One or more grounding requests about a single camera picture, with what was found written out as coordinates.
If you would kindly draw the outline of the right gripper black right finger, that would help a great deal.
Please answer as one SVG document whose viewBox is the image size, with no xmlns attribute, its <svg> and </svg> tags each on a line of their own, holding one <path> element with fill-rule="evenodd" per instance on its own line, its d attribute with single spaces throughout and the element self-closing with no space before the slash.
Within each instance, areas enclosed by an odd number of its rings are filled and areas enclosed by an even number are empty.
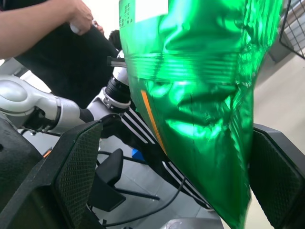
<svg viewBox="0 0 305 229">
<path fill-rule="evenodd" d="M 305 227 L 305 156 L 282 132 L 254 125 L 249 180 L 271 226 Z"/>
</svg>

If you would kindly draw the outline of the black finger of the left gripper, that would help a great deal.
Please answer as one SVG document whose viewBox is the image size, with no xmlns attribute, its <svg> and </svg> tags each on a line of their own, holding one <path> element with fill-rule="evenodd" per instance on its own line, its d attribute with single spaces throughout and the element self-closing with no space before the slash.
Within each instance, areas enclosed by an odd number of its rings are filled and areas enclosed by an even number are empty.
<svg viewBox="0 0 305 229">
<path fill-rule="evenodd" d="M 114 45 L 117 50 L 122 49 L 121 39 L 120 39 L 120 31 L 113 30 L 109 35 L 109 41 Z"/>
</svg>

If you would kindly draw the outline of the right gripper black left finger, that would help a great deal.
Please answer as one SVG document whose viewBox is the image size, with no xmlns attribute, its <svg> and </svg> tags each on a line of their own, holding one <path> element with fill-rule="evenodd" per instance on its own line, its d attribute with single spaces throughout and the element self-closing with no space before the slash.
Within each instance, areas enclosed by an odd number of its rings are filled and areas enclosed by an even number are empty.
<svg viewBox="0 0 305 229">
<path fill-rule="evenodd" d="M 100 121 L 65 132 L 0 214 L 2 229 L 77 229 L 94 180 Z"/>
</svg>

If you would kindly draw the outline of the person's bare hand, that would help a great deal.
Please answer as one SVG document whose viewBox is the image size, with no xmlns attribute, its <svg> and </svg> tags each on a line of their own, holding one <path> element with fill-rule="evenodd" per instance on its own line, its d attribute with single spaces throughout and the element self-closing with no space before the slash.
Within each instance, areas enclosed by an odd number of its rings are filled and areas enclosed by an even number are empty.
<svg viewBox="0 0 305 229">
<path fill-rule="evenodd" d="M 67 22 L 75 34 L 84 35 L 94 27 L 104 35 L 103 27 L 93 19 L 91 10 L 82 0 L 66 0 L 65 4 L 69 11 Z"/>
</svg>

